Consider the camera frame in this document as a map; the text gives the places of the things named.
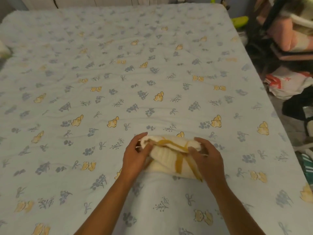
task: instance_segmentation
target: bed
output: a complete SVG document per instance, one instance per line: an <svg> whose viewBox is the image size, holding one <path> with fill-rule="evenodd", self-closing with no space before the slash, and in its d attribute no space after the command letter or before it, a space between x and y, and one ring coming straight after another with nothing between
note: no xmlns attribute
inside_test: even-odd
<svg viewBox="0 0 313 235"><path fill-rule="evenodd" d="M306 179L219 4L16 11L0 71L0 233L71 235L134 135L203 137L266 234L313 234ZM203 219L210 217L210 222ZM229 234L207 186L143 173L115 234Z"/></svg>

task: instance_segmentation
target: wall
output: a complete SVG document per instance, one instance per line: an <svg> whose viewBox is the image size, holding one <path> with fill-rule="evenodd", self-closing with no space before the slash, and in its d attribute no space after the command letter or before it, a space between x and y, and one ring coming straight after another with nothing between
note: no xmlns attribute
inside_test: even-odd
<svg viewBox="0 0 313 235"><path fill-rule="evenodd" d="M253 11L256 0L226 0L230 9L228 10L231 18L246 16ZM196 3L210 3L211 0L194 0Z"/></svg>
<svg viewBox="0 0 313 235"><path fill-rule="evenodd" d="M0 0L0 22L2 22L3 18L12 11L14 11L14 9L10 6L7 0Z"/></svg>

